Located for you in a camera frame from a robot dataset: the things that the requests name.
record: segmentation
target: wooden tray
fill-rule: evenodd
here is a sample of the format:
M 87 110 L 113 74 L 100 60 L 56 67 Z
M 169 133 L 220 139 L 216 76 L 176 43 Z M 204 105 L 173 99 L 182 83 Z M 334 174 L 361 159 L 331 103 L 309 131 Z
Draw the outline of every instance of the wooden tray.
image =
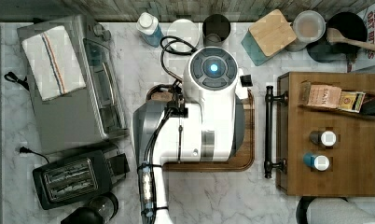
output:
M 287 159 L 286 174 L 277 171 L 277 186 L 287 195 L 375 197 L 375 119 L 299 107 L 305 80 L 375 93 L 375 74 L 290 72 L 279 77 L 278 94 L 288 91 L 289 102 L 277 107 L 277 159 Z M 321 148 L 310 141 L 311 131 L 333 131 L 338 140 Z M 328 157 L 329 169 L 319 172 L 305 165 L 308 152 Z
M 154 93 L 150 99 L 169 101 L 171 99 L 171 94 L 168 92 L 157 92 Z M 248 90 L 248 99 L 243 100 L 243 109 L 245 112 L 245 134 L 243 144 L 234 157 L 230 158 L 228 161 L 222 162 L 168 162 L 163 166 L 164 170 L 176 172 L 229 172 L 248 169 L 255 158 L 255 110 L 254 98 L 250 90 Z

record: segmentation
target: white robot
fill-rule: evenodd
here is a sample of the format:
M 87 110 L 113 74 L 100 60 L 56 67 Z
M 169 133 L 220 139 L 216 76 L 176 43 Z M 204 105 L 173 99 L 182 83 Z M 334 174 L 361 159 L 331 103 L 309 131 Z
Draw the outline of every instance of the white robot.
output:
M 243 142 L 239 70 L 221 48 L 197 50 L 182 92 L 169 103 L 148 101 L 132 118 L 143 223 L 172 223 L 161 166 L 168 161 L 227 161 Z

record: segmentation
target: blue bottle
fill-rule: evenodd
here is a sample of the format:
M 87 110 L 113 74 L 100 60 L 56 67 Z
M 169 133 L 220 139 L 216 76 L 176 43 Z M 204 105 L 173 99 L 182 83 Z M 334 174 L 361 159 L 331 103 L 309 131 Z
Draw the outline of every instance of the blue bottle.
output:
M 164 37 L 159 26 L 159 20 L 149 13 L 142 13 L 136 23 L 137 30 L 147 44 L 157 48 Z
M 326 156 L 312 154 L 311 152 L 304 154 L 303 162 L 318 171 L 325 171 L 330 165 L 330 161 Z

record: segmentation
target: jar lid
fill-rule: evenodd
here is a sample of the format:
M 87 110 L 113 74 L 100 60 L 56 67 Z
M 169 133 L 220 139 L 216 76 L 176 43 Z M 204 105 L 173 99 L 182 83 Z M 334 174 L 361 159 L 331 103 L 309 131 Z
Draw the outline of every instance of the jar lid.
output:
M 333 145 L 336 144 L 336 141 L 337 141 L 337 137 L 331 131 L 326 131 L 326 132 L 322 133 L 322 135 L 321 135 L 321 142 L 326 147 L 332 147 Z
M 193 23 L 193 21 L 186 19 L 174 21 L 168 28 L 167 35 L 179 37 L 187 41 L 193 47 L 197 46 L 200 39 L 200 32 L 197 25 Z M 190 51 L 190 47 L 188 45 L 179 42 L 173 43 L 171 48 L 180 52 Z
M 319 171 L 325 171 L 329 168 L 330 161 L 326 156 L 317 156 L 313 161 L 314 167 Z
M 141 14 L 138 22 L 142 27 L 149 28 L 153 23 L 153 18 L 150 14 L 144 12 Z

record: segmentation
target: white marble surface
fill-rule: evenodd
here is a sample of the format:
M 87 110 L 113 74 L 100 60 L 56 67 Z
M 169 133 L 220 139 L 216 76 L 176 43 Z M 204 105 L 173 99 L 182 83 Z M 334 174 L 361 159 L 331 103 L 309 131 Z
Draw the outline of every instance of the white marble surface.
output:
M 2 23 L 2 74 L 9 71 L 23 78 L 26 64 L 22 60 L 16 29 L 29 23 Z M 160 66 L 160 48 L 150 47 L 139 36 L 134 23 L 103 23 L 113 35 L 112 59 L 124 102 L 126 119 L 138 108 L 146 92 L 157 83 L 172 79 Z M 165 33 L 169 24 L 162 24 Z M 256 107 L 256 159 L 239 173 L 169 173 L 170 214 L 175 223 L 296 223 L 299 197 L 285 196 L 275 187 L 274 178 L 263 177 L 266 85 L 276 88 L 276 78 L 289 71 L 345 72 L 344 62 L 316 63 L 307 52 L 281 52 L 260 67 L 254 66 L 240 42 L 249 23 L 232 24 L 225 48 L 236 58 L 246 74 L 251 74 L 251 88 Z M 166 65 L 182 74 L 188 57 L 166 56 Z M 20 142 L 28 142 L 32 150 L 41 151 L 34 112 L 28 91 L 2 81 L 3 106 L 3 220 L 4 223 L 60 223 L 81 203 L 44 211 L 37 199 L 32 170 L 44 164 L 40 157 L 22 157 L 16 152 Z M 120 209 L 110 222 L 140 223 L 140 204 L 136 164 L 130 139 L 119 142 L 128 158 L 131 172 L 113 192 Z M 375 215 L 375 198 L 351 199 L 359 207 Z

